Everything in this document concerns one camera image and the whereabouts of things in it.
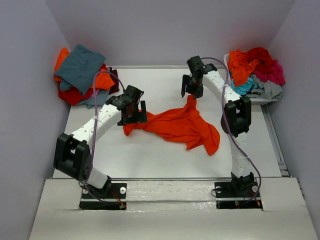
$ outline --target gray wall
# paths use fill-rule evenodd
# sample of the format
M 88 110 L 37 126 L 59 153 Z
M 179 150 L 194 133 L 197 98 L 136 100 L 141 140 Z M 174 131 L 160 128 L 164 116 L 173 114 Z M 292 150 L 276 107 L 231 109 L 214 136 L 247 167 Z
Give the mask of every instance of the gray wall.
M 43 0 L 0 1 L 0 239 L 25 240 L 69 108 L 53 71 L 67 43 Z
M 267 48 L 294 0 L 46 0 L 70 47 L 109 65 L 184 65 L 190 56 Z
M 297 0 L 269 50 L 286 78 L 284 96 L 270 106 L 289 172 L 298 177 L 320 237 L 320 1 Z

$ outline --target laundry basket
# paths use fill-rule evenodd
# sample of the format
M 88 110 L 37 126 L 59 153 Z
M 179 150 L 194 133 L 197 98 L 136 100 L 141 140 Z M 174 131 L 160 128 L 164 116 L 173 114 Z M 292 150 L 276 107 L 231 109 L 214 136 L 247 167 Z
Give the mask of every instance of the laundry basket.
M 229 62 L 229 53 L 223 56 L 223 61 L 226 67 L 228 67 L 228 62 Z M 270 102 L 276 102 L 279 101 L 279 99 L 266 99 L 266 98 L 250 98 L 251 99 L 251 104 L 252 105 L 265 105 Z

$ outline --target white floor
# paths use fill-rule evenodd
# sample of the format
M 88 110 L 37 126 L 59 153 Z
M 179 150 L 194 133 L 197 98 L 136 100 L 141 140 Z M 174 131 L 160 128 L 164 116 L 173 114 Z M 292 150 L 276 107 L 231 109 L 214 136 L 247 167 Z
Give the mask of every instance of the white floor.
M 81 210 L 73 179 L 46 180 L 30 239 L 316 240 L 295 178 L 264 178 L 260 209 L 216 209 L 214 181 L 128 181 L 126 211 Z
M 118 74 L 125 86 L 133 85 L 144 91 L 142 100 L 146 101 L 147 111 L 153 114 L 182 108 L 187 102 L 187 97 L 181 98 L 180 92 L 182 75 L 189 74 L 188 69 L 119 69 Z M 220 146 L 214 155 L 208 156 L 203 146 L 187 151 L 184 144 L 167 142 L 142 130 L 125 136 L 122 127 L 115 125 L 96 143 L 94 166 L 112 178 L 229 178 L 232 156 L 230 143 L 220 125 L 221 104 L 205 88 L 197 109 L 220 133 Z M 72 107 L 65 133 L 80 128 L 93 116 L 94 109 Z M 260 106 L 252 106 L 252 124 L 245 150 L 262 177 L 281 177 Z M 53 177 L 68 178 L 57 170 Z

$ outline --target clothing pile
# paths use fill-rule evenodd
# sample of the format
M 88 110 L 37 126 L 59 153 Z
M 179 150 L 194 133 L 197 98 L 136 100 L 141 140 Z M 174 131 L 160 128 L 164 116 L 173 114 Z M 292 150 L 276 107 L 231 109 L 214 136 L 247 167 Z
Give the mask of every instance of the clothing pile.
M 256 47 L 249 51 L 230 51 L 228 69 L 232 89 L 241 96 L 280 99 L 286 83 L 283 68 L 268 50 Z
M 118 76 L 117 70 L 104 64 L 106 58 L 78 44 L 72 52 L 60 51 L 54 69 L 54 80 L 58 83 L 59 98 L 72 106 L 85 104 L 90 109 L 95 105 L 93 81 L 97 72 L 109 71 Z M 109 94 L 119 91 L 119 82 L 108 73 L 100 73 L 95 80 L 98 106 L 102 106 Z

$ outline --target magenta cloth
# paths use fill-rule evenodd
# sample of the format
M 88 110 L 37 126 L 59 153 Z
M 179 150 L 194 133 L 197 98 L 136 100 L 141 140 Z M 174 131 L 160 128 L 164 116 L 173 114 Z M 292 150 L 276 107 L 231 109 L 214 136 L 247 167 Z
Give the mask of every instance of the magenta cloth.
M 98 95 L 99 90 L 100 90 L 100 89 L 95 90 L 95 93 L 93 92 L 93 93 L 91 94 L 91 96 L 90 96 L 90 97 L 93 97 L 93 98 L 94 98 L 94 97 L 95 97 L 95 95 L 97 96 L 97 95 Z
M 284 70 L 282 66 L 279 65 L 278 60 L 275 60 L 274 65 L 272 66 L 272 73 L 262 73 L 256 69 L 252 73 L 264 83 L 266 83 L 268 80 L 280 86 L 286 83 L 284 78 Z

